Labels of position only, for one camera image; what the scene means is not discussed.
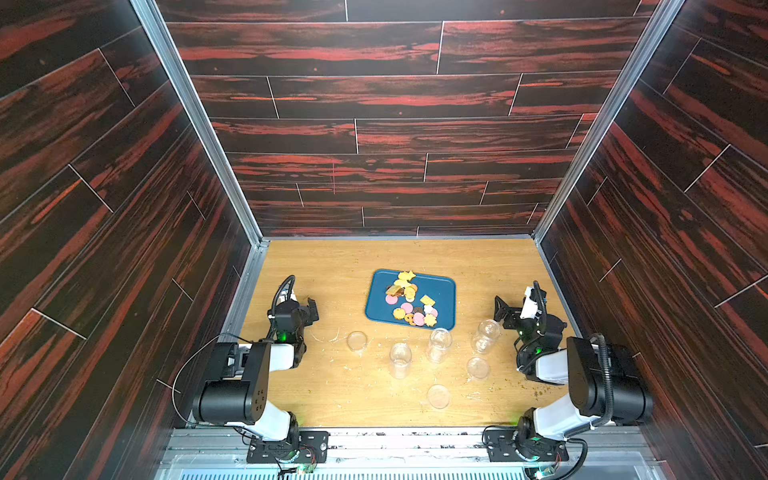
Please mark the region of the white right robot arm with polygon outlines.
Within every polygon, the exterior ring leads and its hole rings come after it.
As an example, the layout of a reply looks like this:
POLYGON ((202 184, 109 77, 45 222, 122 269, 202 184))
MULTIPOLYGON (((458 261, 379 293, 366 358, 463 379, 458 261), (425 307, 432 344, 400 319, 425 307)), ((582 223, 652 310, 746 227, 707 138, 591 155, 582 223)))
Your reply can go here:
POLYGON ((494 320, 514 330, 515 364, 529 381, 565 386, 568 393, 546 407, 533 407, 517 422, 518 446, 558 445, 609 423, 643 422, 654 400, 629 350, 597 333, 569 337, 560 346, 566 324, 547 311, 546 293, 528 291, 514 307, 494 298, 494 320))

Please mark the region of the clear jar with pink cookie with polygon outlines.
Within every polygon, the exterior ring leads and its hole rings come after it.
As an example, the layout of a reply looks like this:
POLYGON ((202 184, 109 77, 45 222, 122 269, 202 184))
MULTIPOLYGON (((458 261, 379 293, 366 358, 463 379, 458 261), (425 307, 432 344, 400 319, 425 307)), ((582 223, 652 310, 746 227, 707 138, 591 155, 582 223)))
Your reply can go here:
POLYGON ((487 354, 497 343, 502 332, 503 327, 497 321, 481 321, 471 339, 472 350, 479 355, 487 354))

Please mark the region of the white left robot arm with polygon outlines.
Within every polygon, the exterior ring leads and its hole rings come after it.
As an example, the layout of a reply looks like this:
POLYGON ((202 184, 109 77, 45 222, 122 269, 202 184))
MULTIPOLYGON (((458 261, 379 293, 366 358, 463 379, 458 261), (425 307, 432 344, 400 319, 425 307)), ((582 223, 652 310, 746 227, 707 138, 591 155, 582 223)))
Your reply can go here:
POLYGON ((239 427, 265 442, 295 442, 293 413, 268 400, 270 374, 295 369, 307 351, 305 328, 319 320, 316 302, 282 301, 268 311, 270 332, 239 354, 235 342, 219 343, 192 402, 201 423, 239 427))

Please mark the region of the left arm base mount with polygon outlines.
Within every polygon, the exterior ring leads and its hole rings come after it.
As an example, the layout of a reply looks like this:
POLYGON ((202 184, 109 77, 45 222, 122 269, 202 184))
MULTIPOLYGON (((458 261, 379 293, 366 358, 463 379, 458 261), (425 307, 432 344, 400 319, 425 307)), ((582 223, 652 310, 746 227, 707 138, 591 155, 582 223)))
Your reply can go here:
POLYGON ((327 461, 330 432, 305 429, 291 420, 287 437, 279 441, 266 441, 252 436, 246 462, 278 468, 278 476, 312 474, 327 461))

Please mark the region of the clear jar with mixed cookies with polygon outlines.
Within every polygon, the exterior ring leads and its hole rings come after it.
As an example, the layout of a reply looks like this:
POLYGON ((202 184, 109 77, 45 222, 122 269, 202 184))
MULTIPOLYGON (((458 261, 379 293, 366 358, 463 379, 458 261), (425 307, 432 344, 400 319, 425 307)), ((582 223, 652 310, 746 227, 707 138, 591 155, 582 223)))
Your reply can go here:
POLYGON ((410 371, 412 364, 412 350, 405 342, 394 344, 389 352, 390 374, 393 378, 405 379, 410 371))

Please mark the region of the clear jar with yellow cookies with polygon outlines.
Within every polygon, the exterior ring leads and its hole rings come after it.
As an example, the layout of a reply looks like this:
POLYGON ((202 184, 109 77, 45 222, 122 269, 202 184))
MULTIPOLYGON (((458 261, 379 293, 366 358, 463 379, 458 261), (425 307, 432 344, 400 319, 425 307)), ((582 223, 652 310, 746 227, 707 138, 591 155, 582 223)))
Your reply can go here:
POLYGON ((427 359, 434 364, 442 363, 452 346, 451 332, 444 328, 436 328, 432 331, 426 350, 427 359))

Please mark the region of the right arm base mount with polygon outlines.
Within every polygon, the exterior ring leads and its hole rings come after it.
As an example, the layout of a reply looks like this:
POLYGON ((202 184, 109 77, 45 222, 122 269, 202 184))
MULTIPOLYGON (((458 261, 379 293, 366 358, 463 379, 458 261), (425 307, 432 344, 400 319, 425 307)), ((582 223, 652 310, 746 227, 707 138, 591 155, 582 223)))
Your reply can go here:
POLYGON ((527 479, 560 479, 566 474, 561 470, 569 460, 566 442, 536 433, 533 421, 526 417, 515 426, 485 427, 481 443, 491 462, 526 463, 523 474, 527 479))

